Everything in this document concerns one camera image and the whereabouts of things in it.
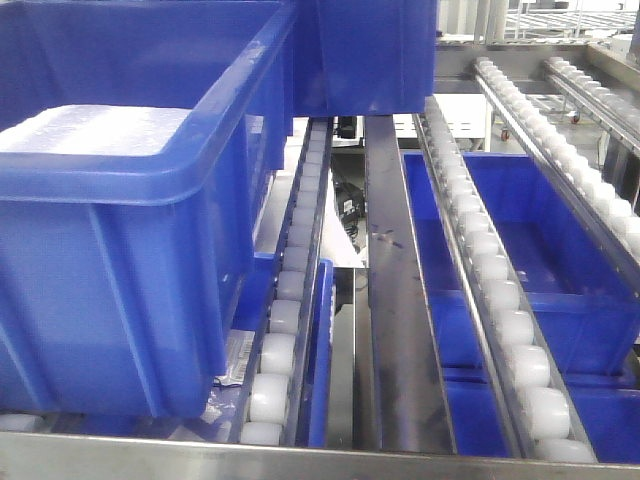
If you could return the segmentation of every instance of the label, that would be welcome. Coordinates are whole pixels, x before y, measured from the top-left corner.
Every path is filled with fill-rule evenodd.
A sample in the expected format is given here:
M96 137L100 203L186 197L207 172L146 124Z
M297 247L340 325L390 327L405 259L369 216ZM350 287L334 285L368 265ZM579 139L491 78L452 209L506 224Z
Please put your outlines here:
M223 386L242 385L253 348L255 332L230 330L227 337L227 373L218 377Z
M353 200L349 199L346 202L344 202L344 213L352 213L355 211L355 208L353 207Z

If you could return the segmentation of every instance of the metal bar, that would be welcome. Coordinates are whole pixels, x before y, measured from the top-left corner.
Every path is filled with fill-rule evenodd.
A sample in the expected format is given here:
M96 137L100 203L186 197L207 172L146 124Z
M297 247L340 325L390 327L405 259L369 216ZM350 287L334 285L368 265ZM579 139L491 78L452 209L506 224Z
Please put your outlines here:
M627 60L640 64L640 8L636 14L633 36L631 37L631 46L627 54Z
M354 408L355 316L358 309L354 296L354 277L357 270L334 268L338 306L344 296L349 297L333 319L331 343L331 387L327 414L326 446L336 450L353 448L353 422L358 411Z
M381 454L0 433L0 472L15 480L629 480L638 465L570 465L450 455Z
M365 133L380 448L455 453L393 117L367 117Z
M355 308L353 372L353 447L357 450L378 450L381 445L377 412L378 386L374 370L373 331L369 308L369 284L366 269L354 271L353 297Z
M489 6L491 0L478 0L478 7L476 13L476 27L473 32L474 43L480 43L480 39L483 39L486 43L487 34L487 22L489 21Z

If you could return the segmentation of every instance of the metal support beam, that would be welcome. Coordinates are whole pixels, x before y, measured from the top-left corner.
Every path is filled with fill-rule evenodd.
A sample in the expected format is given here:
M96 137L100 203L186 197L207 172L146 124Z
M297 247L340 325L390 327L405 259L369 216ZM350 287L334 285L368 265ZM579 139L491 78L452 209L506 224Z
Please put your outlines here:
M629 480L640 478L640 466L3 432L0 474L14 480Z

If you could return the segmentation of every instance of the stainless steel rail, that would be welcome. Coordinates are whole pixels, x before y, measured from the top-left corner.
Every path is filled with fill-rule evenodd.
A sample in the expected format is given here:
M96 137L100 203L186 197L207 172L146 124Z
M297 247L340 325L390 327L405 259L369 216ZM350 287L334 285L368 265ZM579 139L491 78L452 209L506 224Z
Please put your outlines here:
M20 480L632 480L640 466L1 433L0 473Z
M365 119L379 448L455 453L393 117Z

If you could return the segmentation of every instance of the blue plastic crate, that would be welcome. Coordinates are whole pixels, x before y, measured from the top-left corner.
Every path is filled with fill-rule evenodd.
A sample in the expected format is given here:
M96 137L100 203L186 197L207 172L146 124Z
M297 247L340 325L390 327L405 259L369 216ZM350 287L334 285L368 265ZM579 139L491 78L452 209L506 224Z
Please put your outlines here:
M640 304L631 291L528 157L472 155L467 160L567 382L628 385L624 359L640 325ZM407 154L405 161L443 366L478 368L482 359L475 332L422 156Z
M296 115L420 112L433 92L437 0L298 0Z
M640 463L640 391L572 388L571 398L598 460Z
M508 457L491 387L447 379L445 391L458 454Z
M0 154L0 407L197 416L282 160L286 2L0 4L0 129L192 109L157 155Z

